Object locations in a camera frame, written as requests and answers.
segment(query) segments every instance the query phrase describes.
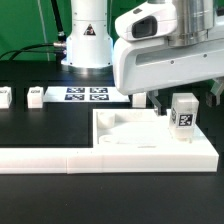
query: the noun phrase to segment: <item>white platform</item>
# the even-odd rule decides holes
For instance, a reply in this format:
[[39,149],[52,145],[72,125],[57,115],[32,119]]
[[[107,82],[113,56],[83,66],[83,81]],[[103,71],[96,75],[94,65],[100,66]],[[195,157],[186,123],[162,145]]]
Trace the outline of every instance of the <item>white platform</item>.
[[[97,127],[98,113],[115,114],[113,128]],[[215,172],[216,150],[196,127],[193,142],[173,139],[169,116],[153,110],[94,110],[93,148],[0,149],[0,174],[102,172]],[[113,143],[99,144],[103,135]]]
[[[114,127],[98,128],[98,113],[114,113]],[[153,110],[94,110],[93,116],[94,148],[103,152],[104,172],[217,170],[219,155],[197,126],[189,142],[174,139],[168,129],[169,115],[157,117]],[[105,135],[112,143],[99,144]]]

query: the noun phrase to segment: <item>white block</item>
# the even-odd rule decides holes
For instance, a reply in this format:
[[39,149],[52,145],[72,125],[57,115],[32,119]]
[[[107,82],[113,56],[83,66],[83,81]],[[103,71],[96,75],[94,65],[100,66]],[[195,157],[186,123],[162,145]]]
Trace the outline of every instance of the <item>white block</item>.
[[1,87],[0,88],[0,108],[9,108],[12,102],[12,91],[11,87]]
[[43,87],[31,87],[27,94],[28,108],[43,108]]
[[177,139],[192,139],[199,102],[192,93],[173,94],[169,129]]
[[134,108],[146,108],[146,92],[136,93],[132,96],[132,107]]

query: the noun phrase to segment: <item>white plastic part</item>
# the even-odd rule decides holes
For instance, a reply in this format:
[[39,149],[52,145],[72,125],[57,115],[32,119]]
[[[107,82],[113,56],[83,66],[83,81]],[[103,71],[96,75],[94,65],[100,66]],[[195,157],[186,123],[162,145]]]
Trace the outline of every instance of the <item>white plastic part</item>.
[[101,129],[113,128],[115,122],[115,114],[114,113],[98,113],[97,119],[97,127]]
[[136,93],[132,95],[133,108],[146,108],[147,93]]
[[11,87],[0,88],[0,109],[8,109],[12,102],[12,90]]
[[177,12],[172,3],[149,4],[146,2],[116,19],[115,28],[117,34],[126,41],[139,40],[139,38],[135,38],[132,34],[133,24],[149,16],[156,19],[157,32],[153,36],[140,39],[165,36],[174,32],[177,28]]
[[43,108],[43,87],[31,87],[27,94],[28,108]]
[[[114,113],[114,127],[99,129],[98,112]],[[219,155],[197,126],[192,143],[173,138],[168,126],[154,110],[94,110],[94,148],[2,148],[0,174],[217,171]]]
[[63,65],[104,68],[112,65],[113,41],[107,33],[107,1],[72,0],[72,33]]
[[192,93],[173,94],[169,129],[174,138],[192,139],[199,101]]
[[[100,112],[115,113],[113,128],[97,127]],[[195,126],[192,143],[173,138],[169,131],[170,110],[167,113],[158,117],[148,109],[94,110],[94,149],[79,155],[81,170],[76,164],[81,163],[78,158],[69,160],[70,172],[87,172],[91,166],[93,172],[216,171],[219,155],[200,129]],[[84,166],[84,158],[91,161],[89,168]]]

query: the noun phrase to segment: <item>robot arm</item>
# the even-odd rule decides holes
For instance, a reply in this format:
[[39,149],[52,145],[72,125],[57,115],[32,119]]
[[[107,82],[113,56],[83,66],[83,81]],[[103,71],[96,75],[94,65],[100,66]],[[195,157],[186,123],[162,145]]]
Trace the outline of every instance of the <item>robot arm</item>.
[[[128,18],[130,22],[121,25]],[[147,18],[155,19],[142,25]],[[164,21],[172,25],[160,32]],[[136,24],[142,25],[137,35]],[[148,0],[118,18],[116,29],[120,38],[114,47],[114,78],[124,95],[224,75],[224,17],[215,15],[211,0]]]

